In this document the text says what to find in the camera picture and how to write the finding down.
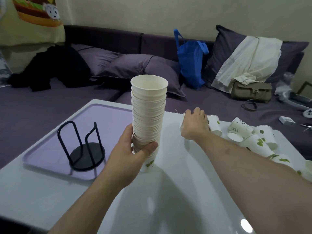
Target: forearm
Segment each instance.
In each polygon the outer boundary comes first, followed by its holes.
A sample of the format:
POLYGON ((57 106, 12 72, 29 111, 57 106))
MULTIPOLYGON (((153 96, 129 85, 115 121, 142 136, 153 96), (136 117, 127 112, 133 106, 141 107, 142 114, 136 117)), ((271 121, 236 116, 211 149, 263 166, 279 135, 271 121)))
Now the forearm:
POLYGON ((106 179, 105 171, 53 226, 49 234, 97 233, 111 203, 121 191, 106 179))
POLYGON ((195 140, 258 234, 310 233, 312 185, 274 163, 212 133, 195 140))

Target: hand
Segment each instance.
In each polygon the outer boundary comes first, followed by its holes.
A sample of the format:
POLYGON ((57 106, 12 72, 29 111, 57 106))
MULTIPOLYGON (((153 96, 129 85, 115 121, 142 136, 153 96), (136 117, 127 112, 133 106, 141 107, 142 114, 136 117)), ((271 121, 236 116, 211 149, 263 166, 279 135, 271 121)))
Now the hand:
POLYGON ((130 185, 138 175, 144 161, 158 147, 157 142, 151 142, 142 150, 133 154, 133 148, 131 147, 132 134, 133 128, 132 124, 130 124, 113 148, 103 169, 104 176, 120 189, 130 185))
POLYGON ((200 108, 195 108, 193 114, 190 110, 185 111, 183 126, 184 128, 182 129, 181 135, 195 142, 209 133, 210 130, 207 115, 205 111, 200 108))

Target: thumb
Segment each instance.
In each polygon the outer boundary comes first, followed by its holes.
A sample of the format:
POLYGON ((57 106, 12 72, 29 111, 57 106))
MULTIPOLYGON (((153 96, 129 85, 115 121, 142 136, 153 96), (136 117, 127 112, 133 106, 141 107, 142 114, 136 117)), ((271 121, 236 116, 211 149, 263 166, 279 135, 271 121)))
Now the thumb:
POLYGON ((143 149, 141 149, 139 152, 136 153, 136 155, 142 160, 146 160, 148 156, 150 156, 158 147, 157 142, 151 142, 148 145, 146 145, 143 149))

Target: bag strap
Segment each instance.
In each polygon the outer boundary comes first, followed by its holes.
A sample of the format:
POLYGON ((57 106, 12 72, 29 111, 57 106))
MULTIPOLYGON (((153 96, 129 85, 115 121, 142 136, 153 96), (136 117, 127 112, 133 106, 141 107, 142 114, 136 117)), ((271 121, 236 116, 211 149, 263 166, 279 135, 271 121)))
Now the bag strap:
POLYGON ((197 43, 199 44, 204 54, 207 55, 209 53, 209 50, 208 50, 206 43, 202 43, 201 41, 197 41, 197 43))
POLYGON ((241 107, 245 109, 246 111, 255 112, 256 110, 258 110, 258 106, 255 102, 250 101, 250 100, 247 100, 246 102, 244 102, 244 104, 242 104, 241 107), (252 108, 247 107, 248 104, 252 104, 254 108, 252 109, 252 108))
POLYGON ((177 29, 174 29, 174 38, 176 39, 176 44, 177 44, 177 49, 179 50, 180 48, 180 43, 179 43, 179 36, 183 39, 183 42, 185 43, 184 38, 182 37, 182 35, 179 33, 179 31, 177 29))

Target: black round base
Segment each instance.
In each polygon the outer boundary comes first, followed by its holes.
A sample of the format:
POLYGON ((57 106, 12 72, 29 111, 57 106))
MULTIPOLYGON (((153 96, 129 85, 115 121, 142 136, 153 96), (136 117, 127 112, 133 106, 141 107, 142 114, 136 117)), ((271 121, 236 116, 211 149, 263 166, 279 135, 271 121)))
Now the black round base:
POLYGON ((96 168, 103 162, 105 156, 104 147, 102 146, 104 152, 104 155, 102 155, 102 150, 99 143, 90 142, 89 146, 95 165, 93 165, 92 163, 87 145, 83 144, 82 149, 81 146, 79 146, 76 149, 74 149, 73 152, 70 154, 70 157, 73 161, 73 165, 71 166, 73 170, 78 172, 86 172, 96 168))

